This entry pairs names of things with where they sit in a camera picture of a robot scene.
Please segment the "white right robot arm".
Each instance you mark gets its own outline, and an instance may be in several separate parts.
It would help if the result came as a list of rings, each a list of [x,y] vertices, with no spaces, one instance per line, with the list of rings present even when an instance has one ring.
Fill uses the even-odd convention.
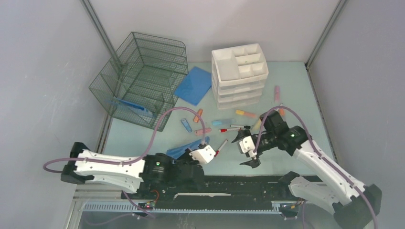
[[[259,133],[238,131],[233,140],[241,154],[249,159],[243,164],[258,167],[263,152],[278,148],[310,168],[324,183],[308,181],[295,172],[288,172],[280,180],[278,194],[283,199],[293,196],[307,200],[333,215],[342,229],[363,229],[369,223],[378,227],[382,191],[372,184],[365,185],[346,172],[321,150],[304,125],[289,127],[281,114],[273,110],[260,116]]]

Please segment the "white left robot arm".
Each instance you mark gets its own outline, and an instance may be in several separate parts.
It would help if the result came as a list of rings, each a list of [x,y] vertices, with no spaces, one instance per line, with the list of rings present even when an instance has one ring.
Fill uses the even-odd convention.
[[[187,148],[178,159],[156,153],[129,164],[130,158],[101,155],[75,142],[70,152],[72,160],[64,166],[61,181],[77,185],[87,181],[101,183],[143,199],[154,185],[198,189],[204,181],[202,166],[214,154],[209,145],[200,144],[195,150]]]

